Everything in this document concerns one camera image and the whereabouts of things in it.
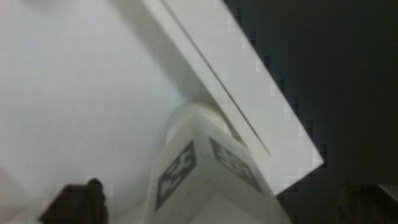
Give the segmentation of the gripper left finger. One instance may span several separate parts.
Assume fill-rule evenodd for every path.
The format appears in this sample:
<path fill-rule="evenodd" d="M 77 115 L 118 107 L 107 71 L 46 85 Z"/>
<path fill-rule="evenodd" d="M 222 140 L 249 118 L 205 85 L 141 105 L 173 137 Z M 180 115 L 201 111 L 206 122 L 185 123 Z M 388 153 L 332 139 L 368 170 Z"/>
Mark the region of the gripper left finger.
<path fill-rule="evenodd" d="M 109 224 L 103 184 L 93 178 L 86 185 L 68 185 L 38 218 L 41 224 Z"/>

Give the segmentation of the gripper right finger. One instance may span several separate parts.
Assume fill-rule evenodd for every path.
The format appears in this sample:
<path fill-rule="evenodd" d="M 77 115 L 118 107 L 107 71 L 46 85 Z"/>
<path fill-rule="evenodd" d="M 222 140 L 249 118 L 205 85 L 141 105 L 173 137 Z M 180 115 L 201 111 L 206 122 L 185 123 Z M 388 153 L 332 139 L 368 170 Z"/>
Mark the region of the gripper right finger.
<path fill-rule="evenodd" d="M 398 224 L 398 201 L 377 185 L 345 183 L 334 224 Z"/>

